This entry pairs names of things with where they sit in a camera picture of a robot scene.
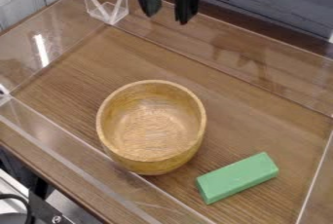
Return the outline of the green rectangular block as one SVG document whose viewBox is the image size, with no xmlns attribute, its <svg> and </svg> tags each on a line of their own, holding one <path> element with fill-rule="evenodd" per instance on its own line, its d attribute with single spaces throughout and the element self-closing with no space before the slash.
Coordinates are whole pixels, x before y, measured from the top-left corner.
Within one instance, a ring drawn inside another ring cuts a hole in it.
<svg viewBox="0 0 333 224">
<path fill-rule="evenodd" d="M 278 172 L 278 166 L 265 152 L 207 172 L 195 179 L 203 202 L 214 204 L 266 182 Z"/>
</svg>

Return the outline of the brown wooden bowl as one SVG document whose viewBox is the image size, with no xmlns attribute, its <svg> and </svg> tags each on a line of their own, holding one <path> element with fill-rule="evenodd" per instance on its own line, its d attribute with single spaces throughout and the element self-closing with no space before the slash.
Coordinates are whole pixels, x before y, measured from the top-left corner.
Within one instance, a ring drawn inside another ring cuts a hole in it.
<svg viewBox="0 0 333 224">
<path fill-rule="evenodd" d="M 166 80 L 123 85 L 96 113 L 96 133 L 107 155 L 143 175 L 166 174 L 182 167 L 198 153 L 206 129 L 202 100 Z"/>
</svg>

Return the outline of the clear acrylic tray walls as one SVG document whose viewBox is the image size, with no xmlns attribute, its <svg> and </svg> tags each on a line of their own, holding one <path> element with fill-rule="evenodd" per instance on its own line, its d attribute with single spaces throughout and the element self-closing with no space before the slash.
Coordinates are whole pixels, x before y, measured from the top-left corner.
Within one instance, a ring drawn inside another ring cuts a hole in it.
<svg viewBox="0 0 333 224">
<path fill-rule="evenodd" d="M 0 147 L 107 224 L 333 224 L 333 56 L 136 0 L 0 35 Z"/>
</svg>

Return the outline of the black metal table bracket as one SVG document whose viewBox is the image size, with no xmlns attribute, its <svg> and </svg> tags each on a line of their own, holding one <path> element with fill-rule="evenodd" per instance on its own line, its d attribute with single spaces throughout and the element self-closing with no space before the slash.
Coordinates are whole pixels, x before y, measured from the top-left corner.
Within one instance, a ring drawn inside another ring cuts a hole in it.
<svg viewBox="0 0 333 224">
<path fill-rule="evenodd" d="M 67 217 L 32 192 L 28 193 L 28 203 L 35 218 L 46 224 L 74 224 Z"/>
</svg>

